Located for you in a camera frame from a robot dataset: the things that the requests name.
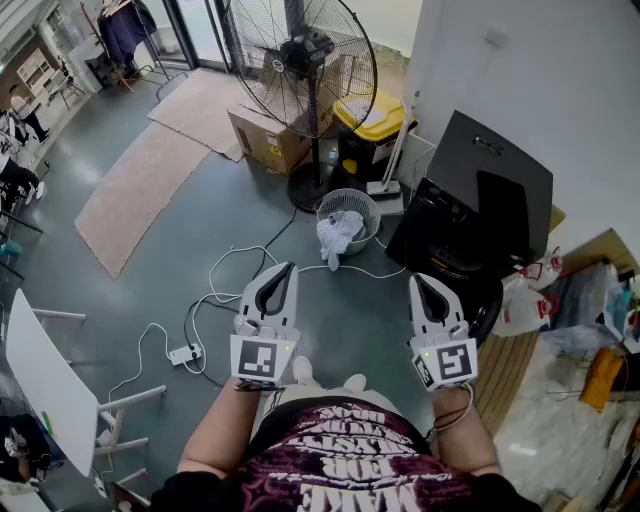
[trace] cardboard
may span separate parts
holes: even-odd
[[[562,275],[566,276],[590,267],[599,261],[613,263],[619,274],[633,270],[640,274],[640,266],[613,228],[564,255]]]
[[[228,112],[242,151],[280,174],[291,174],[311,146],[311,139],[246,105]]]

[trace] hanging clothes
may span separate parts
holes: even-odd
[[[142,0],[132,0],[111,16],[101,15],[98,18],[100,36],[109,57],[118,65],[131,63],[136,47],[147,37],[145,28],[149,35],[157,30],[156,22]]]

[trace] glass door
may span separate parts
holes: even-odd
[[[177,0],[177,3],[199,64],[226,71],[228,59],[215,8],[208,0]]]
[[[151,16],[156,22],[158,30],[151,36],[163,63],[186,63],[180,40],[173,28],[169,13],[162,0],[145,0]]]

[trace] cable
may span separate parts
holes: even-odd
[[[287,222],[287,223],[285,224],[285,226],[284,226],[280,231],[278,231],[278,234],[276,234],[276,236],[274,236],[271,240],[269,240],[269,242],[267,242],[267,245],[265,245],[265,246],[264,246],[264,248],[265,248],[265,249],[268,249],[268,248],[269,248],[269,246],[270,246],[273,242],[275,242],[275,241],[277,240],[277,238],[278,238],[282,233],[284,233],[284,232],[285,232],[285,230],[286,230],[289,226],[291,226],[291,224],[293,224],[293,221],[296,219],[296,214],[297,214],[297,213],[298,213],[298,207],[296,206],[296,207],[294,208],[294,210],[293,210],[293,216],[291,217],[291,220],[289,220],[289,222]],[[263,253],[262,253],[262,262],[260,263],[260,266],[258,267],[258,270],[256,270],[256,273],[255,273],[255,274],[253,274],[253,277],[251,278],[251,280],[252,280],[252,281],[253,281],[253,280],[258,276],[258,274],[259,274],[259,273],[260,273],[260,271],[262,270],[262,267],[264,266],[264,260],[265,260],[266,256],[267,256],[267,255],[263,252]]]
[[[307,272],[308,270],[317,270],[320,268],[329,268],[329,265],[315,265],[313,267],[306,267],[303,268],[302,270],[299,270],[298,273],[302,274],[302,272]],[[397,272],[394,272],[393,274],[388,274],[386,276],[374,276],[371,272],[367,272],[365,269],[360,268],[360,267],[351,267],[349,265],[340,265],[340,267],[338,267],[339,269],[341,268],[348,268],[350,270],[357,270],[359,272],[362,272],[363,274],[367,274],[369,277],[373,277],[374,279],[387,279],[389,277],[394,277],[397,276],[399,274],[402,274],[405,270],[407,270],[407,266],[405,265],[404,267],[402,267],[401,270],[398,270]]]
[[[386,245],[384,245],[384,244],[380,241],[380,239],[379,239],[378,237],[375,237],[375,238],[376,238],[376,242],[378,242],[378,245],[379,245],[380,247],[382,247],[383,249],[386,249],[386,248],[387,248],[387,246],[386,246]]]
[[[416,190],[416,172],[418,172],[418,162],[420,161],[420,159],[425,156],[427,153],[429,153],[430,151],[433,151],[434,149],[436,149],[438,146],[436,146],[435,144],[431,144],[431,147],[425,151],[423,151],[420,156],[418,158],[416,158],[416,161],[413,164],[413,182],[411,183],[411,193],[409,194],[409,203],[411,203],[411,200],[413,199],[413,195],[415,194],[415,190]],[[425,169],[422,177],[424,178],[427,174],[427,170]]]
[[[466,389],[469,392],[469,404],[467,405],[467,408],[464,410],[464,412],[458,418],[456,418],[455,420],[453,420],[453,421],[451,421],[449,423],[444,424],[441,427],[436,427],[435,426],[436,422],[434,421],[433,430],[435,430],[436,432],[442,432],[444,430],[448,430],[450,428],[455,427],[458,423],[460,423],[467,416],[467,414],[469,414],[469,411],[473,407],[473,397],[474,397],[473,387],[470,386],[468,382],[466,382],[463,386],[461,386],[461,388],[462,389]]]
[[[140,370],[138,371],[138,374],[135,377],[131,377],[130,379],[123,380],[116,387],[112,388],[109,391],[109,402],[111,402],[111,394],[114,391],[120,389],[122,386],[124,386],[125,384],[128,384],[129,382],[133,382],[138,377],[140,377],[140,375],[142,375],[142,352],[140,350],[140,347],[142,345],[142,340],[147,335],[147,333],[149,332],[149,329],[151,329],[151,327],[157,327],[158,329],[160,329],[164,333],[164,352],[167,355],[167,359],[169,359],[169,361],[171,361],[171,358],[169,357],[169,335],[167,334],[167,331],[165,331],[164,327],[162,327],[161,325],[158,325],[158,324],[153,323],[153,322],[150,323],[149,325],[147,325],[147,328],[144,330],[144,332],[142,333],[142,336],[140,336],[140,339],[138,340],[138,360],[140,362]]]
[[[233,254],[235,252],[247,252],[247,251],[253,251],[255,249],[260,249],[261,251],[263,251],[267,256],[269,256],[269,258],[271,258],[273,260],[273,262],[277,265],[278,261],[271,255],[271,253],[264,247],[262,247],[261,245],[253,245],[251,247],[246,247],[244,249],[234,249],[233,247],[231,248],[231,250],[227,251],[226,253],[224,253],[222,255],[222,257],[216,261],[216,264],[211,268],[211,270],[209,271],[209,285],[211,286],[211,291],[213,293],[210,293],[208,295],[205,295],[202,299],[200,299],[201,301],[204,300],[207,297],[211,297],[214,296],[216,298],[216,300],[220,303],[220,304],[227,304],[229,302],[232,302],[234,300],[238,300],[240,297],[242,297],[242,294],[236,294],[236,293],[223,293],[223,292],[216,292],[216,290],[213,287],[213,282],[211,281],[211,274],[213,274],[213,271],[218,267],[218,265],[220,265],[220,263],[222,262],[222,260],[224,260],[227,256],[229,256],[230,254]],[[218,297],[218,295],[224,295],[225,297],[230,297],[227,300],[221,300],[220,297]]]
[[[184,317],[184,322],[182,324],[182,328],[184,331],[184,337],[187,340],[187,345],[189,346],[189,348],[193,348],[193,344],[191,343],[191,341],[189,340],[189,335],[187,334],[187,320],[189,319],[189,315],[191,314],[191,311],[196,307],[199,306],[202,303],[207,303],[215,308],[220,308],[220,309],[226,309],[227,311],[231,311],[232,313],[237,314],[238,312],[229,307],[229,306],[225,306],[223,304],[215,304],[214,302],[211,302],[207,299],[204,299],[202,301],[197,300],[196,302],[194,302],[193,304],[191,304],[191,306],[189,307],[189,310],[187,311],[186,316]],[[220,384],[219,382],[213,380],[212,378],[210,378],[205,372],[204,372],[204,368],[200,368],[200,365],[198,364],[198,361],[196,359],[193,359],[193,362],[195,363],[196,367],[198,368],[198,372],[194,372],[193,370],[191,370],[188,366],[187,366],[187,370],[189,370],[190,372],[197,374],[197,375],[202,375],[205,379],[207,379],[209,382],[215,384],[218,387],[223,387],[222,384]]]

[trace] graphic t-shirt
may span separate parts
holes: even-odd
[[[445,466],[401,416],[345,397],[277,407],[235,473],[179,473],[151,503],[155,512],[540,510],[501,476]]]

